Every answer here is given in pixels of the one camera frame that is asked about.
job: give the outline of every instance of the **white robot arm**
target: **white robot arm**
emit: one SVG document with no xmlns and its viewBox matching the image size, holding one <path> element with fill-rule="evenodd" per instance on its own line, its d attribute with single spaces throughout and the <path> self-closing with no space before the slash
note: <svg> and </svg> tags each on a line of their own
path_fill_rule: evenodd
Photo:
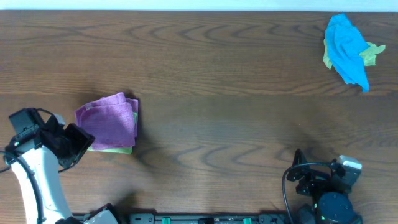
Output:
<svg viewBox="0 0 398 224">
<path fill-rule="evenodd" d="M 72 216 L 63 195 L 58 167 L 74 166 L 94 137 L 63 119 L 50 114 L 44 123 L 37 109 L 22 109 L 10 116 L 17 135 L 6 147 L 4 159 L 11 165 L 21 186 L 27 224 L 82 223 Z M 84 224 L 118 224 L 107 209 L 84 220 Z"/>
</svg>

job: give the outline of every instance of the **wire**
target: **wire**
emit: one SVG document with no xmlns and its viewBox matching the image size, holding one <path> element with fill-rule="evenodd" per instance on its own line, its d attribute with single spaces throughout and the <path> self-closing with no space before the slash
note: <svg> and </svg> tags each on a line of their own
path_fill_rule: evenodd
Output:
<svg viewBox="0 0 398 224">
<path fill-rule="evenodd" d="M 0 153 L 4 154 L 5 156 L 8 156 L 8 157 L 11 157 L 12 159 L 14 159 L 25 170 L 25 172 L 27 174 L 27 178 L 30 180 L 30 184 L 32 184 L 33 193 L 34 193 L 35 199 L 36 199 L 37 224 L 43 223 L 43 218 L 42 218 L 43 208 L 42 208 L 42 203 L 40 201 L 39 190 L 38 190 L 38 187 L 35 184 L 35 180 L 33 178 L 34 174 L 29 171 L 29 169 L 26 167 L 26 165 L 20 159 L 18 159 L 18 157 L 14 156 L 13 154 L 11 154 L 9 152 L 6 152 L 6 151 L 0 151 Z"/>
<path fill-rule="evenodd" d="M 287 170 L 284 172 L 284 174 L 282 176 L 282 193 L 284 195 L 286 212 L 287 212 L 287 216 L 289 217 L 290 224 L 294 224 L 294 223 L 293 223 L 292 214 L 291 214 L 290 209 L 289 209 L 289 204 L 287 203 L 287 199 L 286 199 L 286 189 L 285 189 L 286 175 L 292 169 L 296 169 L 296 168 L 303 167 L 303 166 L 327 166 L 327 167 L 330 167 L 331 164 L 329 162 L 306 162 L 306 163 L 303 163 L 303 164 L 298 164 L 298 165 L 295 165 L 295 166 L 291 166 L 291 167 L 287 168 Z"/>
</svg>

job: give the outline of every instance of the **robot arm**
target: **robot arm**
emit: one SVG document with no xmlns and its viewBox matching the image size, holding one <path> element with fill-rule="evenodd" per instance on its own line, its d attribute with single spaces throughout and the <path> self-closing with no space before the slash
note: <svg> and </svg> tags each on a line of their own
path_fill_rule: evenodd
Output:
<svg viewBox="0 0 398 224">
<path fill-rule="evenodd" d="M 22 109 L 12 114 L 9 119 L 17 135 L 6 147 L 6 152 L 18 158 L 18 161 L 9 156 L 4 156 L 4 159 L 11 165 L 21 186 L 28 224 L 81 223 L 73 218 L 65 200 L 58 167 L 61 165 L 67 170 L 74 166 L 94 141 L 94 137 L 74 124 L 69 124 L 64 130 L 65 122 L 62 117 L 49 114 L 50 118 L 46 123 L 34 108 Z M 27 168 L 28 174 L 20 163 Z M 84 223 L 119 222 L 105 209 Z"/>
<path fill-rule="evenodd" d="M 333 159 L 330 174 L 306 166 L 307 160 L 300 149 L 296 150 L 292 169 L 287 180 L 298 181 L 296 192 L 309 196 L 313 205 L 304 205 L 294 215 L 297 224 L 361 224 L 362 217 L 355 213 L 348 199 L 351 188 L 361 174 L 362 164 L 358 160 L 341 155 Z"/>
</svg>

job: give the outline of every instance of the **white wall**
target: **white wall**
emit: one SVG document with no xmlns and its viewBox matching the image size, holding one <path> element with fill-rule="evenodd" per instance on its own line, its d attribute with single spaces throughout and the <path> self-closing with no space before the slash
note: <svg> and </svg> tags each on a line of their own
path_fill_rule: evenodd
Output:
<svg viewBox="0 0 398 224">
<path fill-rule="evenodd" d="M 0 0 L 0 9 L 398 12 L 398 0 Z"/>
</svg>

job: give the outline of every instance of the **green connector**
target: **green connector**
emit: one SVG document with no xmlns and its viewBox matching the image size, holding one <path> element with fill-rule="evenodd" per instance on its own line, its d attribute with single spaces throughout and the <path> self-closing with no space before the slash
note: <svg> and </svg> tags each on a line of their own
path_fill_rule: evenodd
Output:
<svg viewBox="0 0 398 224">
<path fill-rule="evenodd" d="M 251 224 L 251 218 L 244 218 L 243 224 Z"/>
<path fill-rule="evenodd" d="M 171 222 L 171 218 L 162 218 L 162 224 L 170 224 Z"/>
</svg>

